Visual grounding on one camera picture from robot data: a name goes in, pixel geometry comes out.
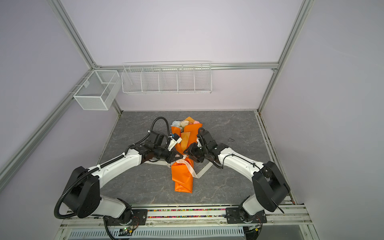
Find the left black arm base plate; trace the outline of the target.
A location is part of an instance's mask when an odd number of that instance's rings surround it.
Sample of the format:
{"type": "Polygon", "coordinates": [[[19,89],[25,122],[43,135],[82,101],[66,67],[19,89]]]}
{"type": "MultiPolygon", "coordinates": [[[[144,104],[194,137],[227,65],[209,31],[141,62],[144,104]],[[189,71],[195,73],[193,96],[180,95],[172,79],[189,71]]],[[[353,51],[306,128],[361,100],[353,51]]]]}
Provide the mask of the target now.
{"type": "Polygon", "coordinates": [[[146,224],[148,215],[147,209],[125,210],[119,218],[107,216],[108,226],[141,226],[146,224]]]}

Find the white fake rose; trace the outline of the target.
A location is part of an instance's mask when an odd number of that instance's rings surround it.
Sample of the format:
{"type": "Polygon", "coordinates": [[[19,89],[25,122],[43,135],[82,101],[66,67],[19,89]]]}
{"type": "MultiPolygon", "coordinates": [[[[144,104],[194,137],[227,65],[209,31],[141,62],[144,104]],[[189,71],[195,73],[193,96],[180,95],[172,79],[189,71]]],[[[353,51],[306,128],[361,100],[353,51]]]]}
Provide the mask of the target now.
{"type": "Polygon", "coordinates": [[[173,121],[171,126],[181,128],[182,127],[181,121],[173,121]]]}

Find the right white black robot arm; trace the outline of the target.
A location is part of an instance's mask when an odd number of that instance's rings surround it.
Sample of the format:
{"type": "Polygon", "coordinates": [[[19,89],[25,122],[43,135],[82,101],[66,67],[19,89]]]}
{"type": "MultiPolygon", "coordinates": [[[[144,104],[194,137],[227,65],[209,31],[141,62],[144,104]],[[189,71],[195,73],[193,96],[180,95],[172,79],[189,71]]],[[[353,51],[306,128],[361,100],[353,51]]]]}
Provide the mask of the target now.
{"type": "Polygon", "coordinates": [[[229,146],[217,143],[210,132],[203,128],[198,130],[197,142],[184,150],[184,155],[197,163],[209,160],[218,169],[231,168],[252,182],[254,194],[238,206],[236,215],[230,217],[231,219],[251,223],[258,218],[261,223],[257,214],[265,210],[280,210],[280,204],[291,192],[288,182],[275,163],[262,163],[247,158],[229,146]]]}

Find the orange wrapping paper sheet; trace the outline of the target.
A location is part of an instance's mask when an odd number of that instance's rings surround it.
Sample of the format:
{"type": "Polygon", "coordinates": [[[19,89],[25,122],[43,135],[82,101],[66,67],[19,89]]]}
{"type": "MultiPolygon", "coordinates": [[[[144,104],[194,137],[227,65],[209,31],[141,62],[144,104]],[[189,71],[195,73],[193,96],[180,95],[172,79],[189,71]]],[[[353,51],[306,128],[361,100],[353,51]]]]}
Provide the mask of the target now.
{"type": "MultiPolygon", "coordinates": [[[[203,124],[193,124],[195,121],[193,118],[188,117],[185,120],[189,121],[190,124],[185,128],[172,127],[171,130],[173,134],[178,134],[182,141],[180,144],[176,145],[176,150],[181,154],[184,153],[192,143],[197,143],[197,133],[199,128],[203,124]]],[[[194,167],[194,161],[187,157],[186,161],[194,167]]],[[[182,193],[192,193],[193,192],[193,183],[194,178],[188,171],[187,167],[183,164],[174,164],[171,166],[172,171],[172,180],[175,182],[175,191],[182,193]]]]}

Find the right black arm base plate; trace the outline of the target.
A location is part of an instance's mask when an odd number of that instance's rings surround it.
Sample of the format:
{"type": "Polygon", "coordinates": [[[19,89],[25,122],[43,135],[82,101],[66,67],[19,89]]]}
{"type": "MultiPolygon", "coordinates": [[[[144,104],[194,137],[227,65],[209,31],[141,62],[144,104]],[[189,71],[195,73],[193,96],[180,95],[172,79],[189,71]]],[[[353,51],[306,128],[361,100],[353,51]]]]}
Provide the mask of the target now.
{"type": "Polygon", "coordinates": [[[265,224],[267,223],[264,211],[259,211],[254,215],[249,215],[239,207],[226,208],[225,218],[228,224],[265,224]]]}

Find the cream fake rose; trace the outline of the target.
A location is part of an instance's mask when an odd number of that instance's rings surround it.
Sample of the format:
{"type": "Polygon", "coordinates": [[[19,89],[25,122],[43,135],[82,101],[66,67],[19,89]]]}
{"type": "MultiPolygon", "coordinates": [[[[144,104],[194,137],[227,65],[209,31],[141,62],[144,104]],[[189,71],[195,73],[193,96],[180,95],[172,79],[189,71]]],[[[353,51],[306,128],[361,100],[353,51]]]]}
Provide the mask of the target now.
{"type": "Polygon", "coordinates": [[[185,127],[188,126],[189,124],[190,124],[190,122],[187,121],[187,120],[180,121],[180,127],[181,127],[181,128],[185,128],[185,127]]]}

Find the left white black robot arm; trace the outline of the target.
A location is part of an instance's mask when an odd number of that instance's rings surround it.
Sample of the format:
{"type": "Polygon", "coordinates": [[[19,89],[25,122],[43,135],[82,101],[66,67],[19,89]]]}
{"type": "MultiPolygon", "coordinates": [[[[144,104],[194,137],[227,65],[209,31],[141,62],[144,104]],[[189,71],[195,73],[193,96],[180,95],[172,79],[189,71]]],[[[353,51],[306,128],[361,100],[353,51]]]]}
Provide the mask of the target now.
{"type": "Polygon", "coordinates": [[[183,158],[175,146],[181,143],[180,134],[161,134],[150,129],[138,142],[129,145],[117,157],[91,168],[73,170],[55,207],[54,216],[63,220],[71,217],[102,217],[104,224],[113,221],[118,225],[138,227],[140,218],[134,215],[132,206],[122,199],[102,196],[100,189],[125,171],[153,158],[172,163],[183,158]]]}

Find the white printed ribbon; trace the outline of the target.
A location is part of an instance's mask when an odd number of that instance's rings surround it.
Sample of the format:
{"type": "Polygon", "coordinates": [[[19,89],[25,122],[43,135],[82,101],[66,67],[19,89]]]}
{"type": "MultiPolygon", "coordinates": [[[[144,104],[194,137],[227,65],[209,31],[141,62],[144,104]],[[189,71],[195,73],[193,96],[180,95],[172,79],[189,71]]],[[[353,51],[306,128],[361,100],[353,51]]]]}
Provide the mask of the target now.
{"type": "Polygon", "coordinates": [[[212,163],[208,163],[205,165],[198,173],[195,172],[195,169],[192,167],[191,164],[189,164],[187,161],[187,155],[183,155],[183,158],[181,160],[174,161],[172,163],[167,163],[166,161],[161,161],[160,159],[155,159],[155,160],[149,160],[146,162],[146,164],[151,164],[151,165],[160,165],[160,166],[167,166],[169,169],[171,168],[172,165],[174,164],[183,164],[187,167],[188,171],[192,175],[193,178],[200,179],[212,166],[212,163]]]}

